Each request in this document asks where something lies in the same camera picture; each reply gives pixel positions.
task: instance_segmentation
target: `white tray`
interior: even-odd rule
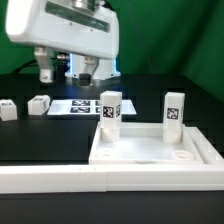
[[[184,125],[179,144],[164,143],[162,134],[162,124],[122,123],[119,141],[107,143],[101,140],[99,123],[89,164],[204,163]]]
[[[223,158],[197,128],[186,130],[204,164],[1,166],[0,193],[224,190]]]

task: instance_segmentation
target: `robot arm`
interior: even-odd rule
[[[42,82],[53,80],[51,49],[84,56],[83,72],[94,79],[102,64],[99,60],[113,60],[119,48],[116,13],[104,4],[100,0],[8,0],[6,33],[13,42],[36,47]]]

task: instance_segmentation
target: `tall white block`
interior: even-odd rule
[[[106,91],[100,95],[101,139],[115,142],[120,138],[122,93]]]
[[[3,121],[17,120],[17,108],[12,100],[0,100],[0,117]]]
[[[177,144],[181,141],[184,93],[169,92],[165,96],[163,117],[163,141]]]
[[[45,111],[49,109],[50,97],[35,96],[32,100],[28,102],[28,113],[29,115],[42,115]]]

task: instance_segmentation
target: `marker sheet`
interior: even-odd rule
[[[121,113],[136,115],[131,100],[122,100]],[[53,100],[48,115],[96,115],[100,114],[100,100]]]

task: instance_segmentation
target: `white robot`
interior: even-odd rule
[[[6,33],[35,46],[40,81],[53,82],[54,51],[70,54],[68,82],[98,86],[119,79],[117,15],[102,0],[8,0]]]

